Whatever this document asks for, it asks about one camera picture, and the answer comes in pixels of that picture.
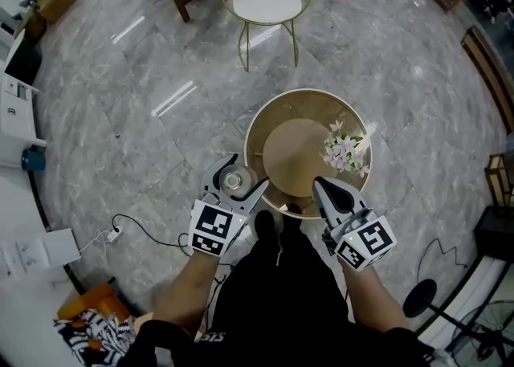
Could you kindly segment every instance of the flower bouquet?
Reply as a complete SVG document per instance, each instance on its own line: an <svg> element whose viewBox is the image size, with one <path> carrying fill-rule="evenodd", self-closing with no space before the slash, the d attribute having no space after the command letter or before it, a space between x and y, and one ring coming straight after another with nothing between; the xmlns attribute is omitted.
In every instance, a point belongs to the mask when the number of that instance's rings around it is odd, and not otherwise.
<svg viewBox="0 0 514 367"><path fill-rule="evenodd" d="M324 154L321 156L325 163L337 169L339 173L350 171L364 177L369 173L369 166L364 164L365 152L357 151L363 137L350 137L343 124L344 122L336 121L330 125L332 132L324 141Z"/></svg>

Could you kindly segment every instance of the power cord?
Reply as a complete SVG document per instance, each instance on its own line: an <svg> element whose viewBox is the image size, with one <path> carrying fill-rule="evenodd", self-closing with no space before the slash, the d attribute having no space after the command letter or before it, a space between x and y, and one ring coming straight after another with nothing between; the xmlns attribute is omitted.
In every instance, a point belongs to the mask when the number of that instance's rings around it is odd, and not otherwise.
<svg viewBox="0 0 514 367"><path fill-rule="evenodd" d="M155 243L157 244L162 244L163 246L168 246L168 247L178 247L182 253L184 253L184 255L187 255L188 257L191 257L191 254L189 254L186 250L184 250L184 247L187 247L187 244L181 244L180 243L180 237L182 237L183 235L188 235L187 233L180 233L178 235L178 243L165 243L165 242L162 242L161 240L157 240L155 239L148 231L145 230L145 228L134 218L134 217L130 217L128 216L127 214L114 214L112 216L112 228L113 229L116 229L116 225L114 224L114 220L117 218L117 217L125 217L125 218L129 218L130 220L132 220L133 222L135 222L140 229L143 230L143 233L145 233L150 239L152 239ZM230 264L230 263L220 263L219 266L229 266L230 269L232 269L233 267L235 267L234 264Z"/></svg>
<svg viewBox="0 0 514 367"><path fill-rule="evenodd" d="M109 241L104 237L104 234L105 233L108 233L109 230L104 230L104 231L100 231L100 230L97 230L95 231L95 238L93 238L92 240L89 241L88 244L86 244L84 247L82 247L80 250L79 250L79 253L82 253L84 250L86 250L89 246L91 246L91 243L93 242L98 242L98 243L102 243L104 245L104 257L105 257L105 263L108 265L109 264L109 261L107 259L107 243L109 243ZM70 273L71 273L71 267L70 267L70 271L68 272L68 277L66 279L66 281L70 278Z"/></svg>
<svg viewBox="0 0 514 367"><path fill-rule="evenodd" d="M439 239L439 237L436 237L435 239L433 239L429 244L428 246L426 246L426 249L425 251L423 252L423 255L421 256L421 259L419 260L419 264L418 264L418 272L416 274L416 283L419 283L419 270L421 269L421 263L423 262L423 259L425 258L426 256L426 253L428 252L428 249L430 248L430 246L432 244L434 244L435 242L437 242L439 244L439 250L441 250L441 253L443 255L446 255L447 253L449 253L450 251L452 250L455 250L455 266L462 266L464 267L464 270L467 270L467 265L466 264L462 264L462 263L457 263L457 246L453 246L451 249L448 249L446 251L443 250L443 246L441 245L441 240Z"/></svg>
<svg viewBox="0 0 514 367"><path fill-rule="evenodd" d="M225 283L225 280L226 280L227 277L228 277L228 275L224 275L223 278L221 279L221 281L219 281L218 279L216 279L216 277L214 277L214 281L216 282L216 287L214 288L214 291L212 292L212 297L210 297L209 303L207 304L207 307L206 307L206 314L205 314L206 331L209 331L209 309L210 309L210 305L212 304L212 300L214 300L214 297L216 296L216 292L218 291L219 286L221 286L223 283Z"/></svg>

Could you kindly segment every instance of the chair leg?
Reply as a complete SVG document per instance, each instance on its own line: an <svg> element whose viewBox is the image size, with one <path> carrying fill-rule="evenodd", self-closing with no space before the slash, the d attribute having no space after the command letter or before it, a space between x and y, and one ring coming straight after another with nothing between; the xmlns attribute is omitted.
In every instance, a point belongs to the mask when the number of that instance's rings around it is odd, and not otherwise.
<svg viewBox="0 0 514 367"><path fill-rule="evenodd" d="M291 21L292 46L295 53L295 67L298 67L298 44L296 44L295 23Z"/></svg>
<svg viewBox="0 0 514 367"><path fill-rule="evenodd" d="M241 53L241 40L243 40L244 32L247 33L247 62L245 64L243 54ZM246 71L250 70L250 23L245 22L243 30L241 31L241 34L239 35L239 43L238 43L238 54L239 59L241 60L241 63L243 64L243 67Z"/></svg>
<svg viewBox="0 0 514 367"><path fill-rule="evenodd" d="M295 67L298 67L299 52L298 52L298 43L296 42L296 36L295 36L295 24L293 21L291 21L291 29L289 29L289 27L287 27L285 23L282 23L282 26L284 26L286 28L286 30L289 32L289 34L292 37L292 51L293 51L293 54L295 55Z"/></svg>

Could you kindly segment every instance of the black cable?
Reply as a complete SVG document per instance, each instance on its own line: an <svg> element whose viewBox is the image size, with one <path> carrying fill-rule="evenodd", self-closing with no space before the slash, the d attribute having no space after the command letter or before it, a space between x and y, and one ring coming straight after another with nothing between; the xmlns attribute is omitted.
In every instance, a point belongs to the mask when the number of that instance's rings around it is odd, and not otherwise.
<svg viewBox="0 0 514 367"><path fill-rule="evenodd" d="M416 282L419 283L419 270L421 269L421 263L423 262L423 259L425 258L426 256L426 253L428 252L428 249L430 248L430 246L432 244L434 244L435 242L438 242L439 244L439 250L441 250L441 253L443 253L443 255L449 253L450 251L452 250L455 250L455 266L462 266L464 267L464 270L467 270L467 265L466 264L462 264L462 263L457 263L457 246L453 246L451 249L448 249L446 251L443 250L443 246L441 245L441 240L439 239L439 237L436 237L435 239L433 239L430 243L428 243L428 246L426 246L426 249L425 251L423 252L423 255L421 256L421 259L419 260L419 264L418 264L418 273L416 274Z"/></svg>
<svg viewBox="0 0 514 367"><path fill-rule="evenodd" d="M216 292L219 289L219 286L221 286L223 283L225 283L226 278L228 275L224 275L223 278L220 280L216 279L214 277L214 281L216 282L216 287L214 288L214 291L212 292L212 297L210 297L209 303L206 306L206 312L205 312L205 321L206 321L206 331L209 331L209 309L210 305L212 304L212 300L214 300L214 297L216 296Z"/></svg>
<svg viewBox="0 0 514 367"><path fill-rule="evenodd" d="M148 237L150 237L155 243L157 244L162 244L163 246L169 246L169 247L178 247L182 253L184 253L185 255L187 255L188 257L191 257L191 255L186 251L184 250L184 247L187 247L187 244L181 244L180 243L180 237L183 236L184 234L185 235L188 235L187 233L180 233L178 235L178 244L173 244L173 243L165 243L165 242L162 242L160 240L157 240L155 239L148 231L145 230L145 228L134 218L134 217L130 217L128 216L127 214L114 214L112 216L112 228L115 229L116 226L114 225L114 220L116 217L125 217L125 218L130 218L133 222L135 222L140 229L143 230L143 233L145 233ZM234 268L234 264L230 264L230 263L220 263L219 266L229 266L230 269L232 270L232 268Z"/></svg>
<svg viewBox="0 0 514 367"><path fill-rule="evenodd" d="M130 217L127 214L114 214L112 216L112 228L113 229L116 228L116 226L114 225L114 220L115 220L116 217L130 218L133 222L135 222L139 226L140 229L143 230L143 233L145 233L155 243L162 244L163 246L178 247L181 250L181 252L184 253L184 255L186 255L187 257L191 257L191 255L186 250L184 250L184 247L187 247L187 244L181 244L180 243L180 237L182 237L183 235L188 235L187 233L180 233L178 235L178 244L164 243L162 241L159 241L159 240L155 239L148 231L145 230L145 228L134 217ZM234 264L230 264L230 263L219 263L218 265L219 266L229 266L230 267L230 271L232 271L234 269L234 267L235 267ZM205 311L206 331L209 331L209 308L210 308L210 305L212 304L212 301L214 300L214 297L216 296L216 292L218 291L219 286L221 286L223 283L225 283L225 280L226 280L227 277L228 277L228 275L224 275L221 280L218 280L216 277L214 277L214 281L216 283L216 287L214 288L214 291L212 293L212 297L210 297L210 301L207 304L206 311Z"/></svg>
<svg viewBox="0 0 514 367"><path fill-rule="evenodd" d="M182 247L185 247L185 246L181 246L180 244L169 244L169 243L164 243L164 242L160 242L159 240L155 239L151 234L149 234L145 228L135 219L135 218L132 218L126 214L114 214L112 216L112 228L115 229L116 226L114 225L114 219L116 217L125 217L125 218L130 218L133 222L135 222L139 228L141 228L143 230L143 233L145 233L147 236L149 236L155 243L157 244L162 244L163 246L170 246L170 247L178 247L180 249L182 249Z"/></svg>

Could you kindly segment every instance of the white seat cushion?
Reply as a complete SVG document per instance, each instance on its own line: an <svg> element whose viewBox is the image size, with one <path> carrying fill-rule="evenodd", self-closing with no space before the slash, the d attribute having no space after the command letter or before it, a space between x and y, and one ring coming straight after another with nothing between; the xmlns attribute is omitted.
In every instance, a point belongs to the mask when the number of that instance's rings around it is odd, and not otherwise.
<svg viewBox="0 0 514 367"><path fill-rule="evenodd" d="M252 22L282 22L301 10L301 0L234 0L234 12Z"/></svg>

